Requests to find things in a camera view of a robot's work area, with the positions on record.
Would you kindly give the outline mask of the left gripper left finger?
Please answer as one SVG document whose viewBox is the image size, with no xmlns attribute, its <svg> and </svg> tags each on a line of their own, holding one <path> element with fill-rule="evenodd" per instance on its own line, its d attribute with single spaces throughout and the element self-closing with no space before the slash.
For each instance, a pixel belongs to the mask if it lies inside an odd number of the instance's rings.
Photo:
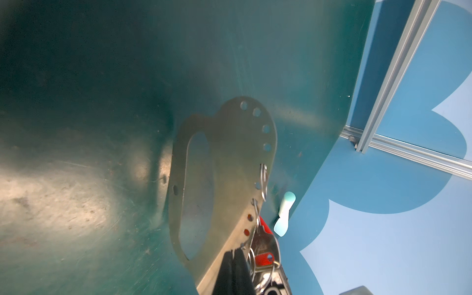
<svg viewBox="0 0 472 295">
<path fill-rule="evenodd" d="M 234 252 L 225 252 L 212 295 L 234 294 Z"/>
</svg>

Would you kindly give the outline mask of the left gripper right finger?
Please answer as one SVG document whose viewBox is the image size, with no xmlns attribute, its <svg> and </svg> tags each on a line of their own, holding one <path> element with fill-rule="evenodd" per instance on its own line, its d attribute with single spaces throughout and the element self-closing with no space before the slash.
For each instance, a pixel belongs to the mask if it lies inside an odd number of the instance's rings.
<svg viewBox="0 0 472 295">
<path fill-rule="evenodd" d="M 234 294 L 255 295 L 253 282 L 247 266 L 246 256 L 241 248 L 234 252 Z"/>
</svg>

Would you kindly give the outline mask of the key with red tag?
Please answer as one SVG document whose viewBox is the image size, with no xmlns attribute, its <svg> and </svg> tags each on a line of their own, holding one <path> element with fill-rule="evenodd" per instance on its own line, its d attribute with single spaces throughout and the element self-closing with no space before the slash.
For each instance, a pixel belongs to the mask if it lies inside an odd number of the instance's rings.
<svg viewBox="0 0 472 295">
<path fill-rule="evenodd" d="M 291 295 L 288 278 L 281 265 L 278 240 L 262 217 L 254 232 L 248 263 L 256 295 Z"/>
</svg>

